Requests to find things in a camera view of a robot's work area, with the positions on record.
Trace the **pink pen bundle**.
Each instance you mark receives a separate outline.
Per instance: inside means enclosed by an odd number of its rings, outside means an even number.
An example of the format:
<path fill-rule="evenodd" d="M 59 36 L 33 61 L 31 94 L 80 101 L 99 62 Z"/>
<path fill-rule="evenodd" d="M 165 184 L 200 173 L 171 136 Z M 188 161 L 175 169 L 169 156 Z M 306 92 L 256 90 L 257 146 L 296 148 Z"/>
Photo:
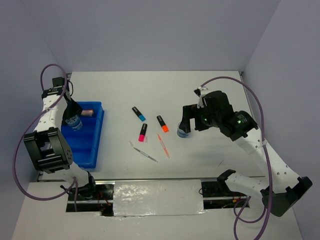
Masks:
<path fill-rule="evenodd" d="M 83 109 L 80 115 L 82 117 L 93 117 L 94 113 L 93 109 Z"/>

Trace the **blue plastic bin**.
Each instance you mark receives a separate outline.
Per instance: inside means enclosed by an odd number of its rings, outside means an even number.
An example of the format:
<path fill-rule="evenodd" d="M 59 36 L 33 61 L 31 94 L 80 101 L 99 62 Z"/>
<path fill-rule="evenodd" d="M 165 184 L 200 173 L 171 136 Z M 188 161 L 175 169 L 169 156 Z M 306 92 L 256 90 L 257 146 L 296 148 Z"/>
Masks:
<path fill-rule="evenodd" d="M 79 117 L 81 129 L 74 131 L 63 125 L 61 132 L 72 150 L 73 161 L 81 168 L 95 169 L 105 112 L 99 101 L 79 101 L 78 104 L 90 111 L 90 115 Z"/>

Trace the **blue white round jar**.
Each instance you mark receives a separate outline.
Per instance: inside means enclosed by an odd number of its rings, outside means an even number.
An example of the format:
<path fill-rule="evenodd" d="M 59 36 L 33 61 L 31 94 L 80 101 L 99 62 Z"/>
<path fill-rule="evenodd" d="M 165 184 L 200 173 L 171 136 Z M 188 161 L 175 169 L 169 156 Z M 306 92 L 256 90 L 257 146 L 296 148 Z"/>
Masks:
<path fill-rule="evenodd" d="M 66 119 L 65 122 L 73 131 L 79 131 L 83 126 L 83 123 L 78 115 L 74 115 L 71 118 Z"/>

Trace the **blue-capped black highlighter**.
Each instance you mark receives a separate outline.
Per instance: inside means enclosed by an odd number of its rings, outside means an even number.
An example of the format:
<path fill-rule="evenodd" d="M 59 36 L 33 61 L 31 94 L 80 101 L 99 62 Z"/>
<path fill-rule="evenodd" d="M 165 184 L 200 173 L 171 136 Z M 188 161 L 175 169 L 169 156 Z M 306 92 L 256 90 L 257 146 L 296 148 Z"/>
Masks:
<path fill-rule="evenodd" d="M 142 121 L 144 122 L 146 120 L 145 116 L 138 110 L 137 107 L 132 107 L 133 112 L 135 113 L 135 115 Z"/>

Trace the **orange-capped black highlighter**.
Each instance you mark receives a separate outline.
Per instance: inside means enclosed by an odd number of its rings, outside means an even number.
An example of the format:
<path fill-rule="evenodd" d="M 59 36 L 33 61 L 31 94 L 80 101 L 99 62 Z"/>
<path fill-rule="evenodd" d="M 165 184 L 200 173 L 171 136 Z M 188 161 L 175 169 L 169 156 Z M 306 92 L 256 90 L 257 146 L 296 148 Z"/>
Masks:
<path fill-rule="evenodd" d="M 163 132 L 167 133 L 169 131 L 169 128 L 167 127 L 167 125 L 166 125 L 165 121 L 163 120 L 163 118 L 160 115 L 158 115 L 156 117 L 156 119 L 158 120 L 158 123 L 160 124 Z"/>

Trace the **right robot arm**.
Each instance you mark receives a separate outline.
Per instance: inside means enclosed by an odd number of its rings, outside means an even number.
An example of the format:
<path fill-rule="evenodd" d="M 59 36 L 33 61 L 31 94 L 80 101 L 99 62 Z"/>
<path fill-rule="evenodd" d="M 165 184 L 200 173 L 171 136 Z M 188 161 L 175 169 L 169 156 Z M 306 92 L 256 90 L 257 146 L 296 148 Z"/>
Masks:
<path fill-rule="evenodd" d="M 313 185 L 307 176 L 299 176 L 276 153 L 271 145 L 262 139 L 262 129 L 246 111 L 234 111 L 227 95 L 198 87 L 194 93 L 199 97 L 197 104 L 182 108 L 182 119 L 177 135 L 186 138 L 191 132 L 190 120 L 195 122 L 196 131 L 218 128 L 220 132 L 236 143 L 269 180 L 256 180 L 228 169 L 218 176 L 217 190 L 223 196 L 232 192 L 243 193 L 260 199 L 271 214 L 281 217 Z"/>

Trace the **pink-capped black highlighter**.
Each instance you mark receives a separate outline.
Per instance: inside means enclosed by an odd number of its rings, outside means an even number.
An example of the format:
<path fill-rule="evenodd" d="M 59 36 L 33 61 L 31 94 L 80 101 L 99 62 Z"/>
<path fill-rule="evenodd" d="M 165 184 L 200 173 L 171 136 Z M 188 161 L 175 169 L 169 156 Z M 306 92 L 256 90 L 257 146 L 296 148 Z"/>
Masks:
<path fill-rule="evenodd" d="M 146 132 L 147 132 L 147 127 L 148 125 L 146 123 L 142 124 L 140 133 L 139 133 L 139 137 L 138 137 L 138 141 L 139 142 L 144 142 L 145 140 L 145 136 L 146 136 Z"/>

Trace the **orange clear pen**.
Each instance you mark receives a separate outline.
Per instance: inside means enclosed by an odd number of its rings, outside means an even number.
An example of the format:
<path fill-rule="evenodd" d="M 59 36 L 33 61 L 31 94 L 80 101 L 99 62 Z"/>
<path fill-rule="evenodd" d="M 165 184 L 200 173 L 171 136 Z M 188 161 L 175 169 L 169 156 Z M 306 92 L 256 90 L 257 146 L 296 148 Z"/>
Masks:
<path fill-rule="evenodd" d="M 169 152 L 168 152 L 168 150 L 167 150 L 167 148 L 166 148 L 161 136 L 159 134 L 157 134 L 157 137 L 158 137 L 158 140 L 159 140 L 159 142 L 160 142 L 160 144 L 161 144 L 161 146 L 162 146 L 167 158 L 169 159 L 170 158 Z"/>

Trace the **grey clear pen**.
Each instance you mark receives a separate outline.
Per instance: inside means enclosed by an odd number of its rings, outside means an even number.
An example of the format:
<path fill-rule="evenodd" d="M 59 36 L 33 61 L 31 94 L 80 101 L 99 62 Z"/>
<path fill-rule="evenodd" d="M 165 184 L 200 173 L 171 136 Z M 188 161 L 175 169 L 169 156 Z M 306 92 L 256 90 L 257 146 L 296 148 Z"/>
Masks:
<path fill-rule="evenodd" d="M 155 158 L 153 158 L 153 157 L 150 156 L 149 154 L 145 153 L 144 151 L 142 151 L 142 150 L 140 150 L 140 149 L 138 149 L 138 148 L 136 148 L 136 147 L 132 147 L 132 148 L 133 148 L 134 150 L 136 150 L 137 152 L 139 152 L 140 154 L 142 154 L 143 156 L 147 157 L 148 159 L 154 161 L 155 163 L 158 163 L 158 161 L 157 161 Z"/>

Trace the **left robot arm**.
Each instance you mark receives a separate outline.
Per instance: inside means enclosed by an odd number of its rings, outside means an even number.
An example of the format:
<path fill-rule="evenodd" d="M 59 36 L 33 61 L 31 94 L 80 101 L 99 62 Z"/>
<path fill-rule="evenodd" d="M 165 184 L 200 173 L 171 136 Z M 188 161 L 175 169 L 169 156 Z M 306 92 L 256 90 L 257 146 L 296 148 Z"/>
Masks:
<path fill-rule="evenodd" d="M 37 171 L 56 175 L 68 183 L 77 180 L 76 196 L 91 200 L 98 187 L 93 176 L 74 162 L 71 147 L 61 132 L 62 125 L 80 130 L 82 107 L 71 98 L 68 82 L 63 77 L 52 80 L 53 86 L 43 91 L 41 98 L 44 114 L 35 129 L 23 137 L 23 142 Z"/>

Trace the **silver taped plate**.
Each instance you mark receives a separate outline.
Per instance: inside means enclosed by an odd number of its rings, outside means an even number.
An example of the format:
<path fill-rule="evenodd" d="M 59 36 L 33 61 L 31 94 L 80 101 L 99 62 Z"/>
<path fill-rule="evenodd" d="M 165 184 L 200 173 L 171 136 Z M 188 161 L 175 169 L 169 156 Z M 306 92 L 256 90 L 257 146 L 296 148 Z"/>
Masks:
<path fill-rule="evenodd" d="M 205 213 L 200 180 L 117 181 L 113 214 L 121 217 L 186 216 Z"/>

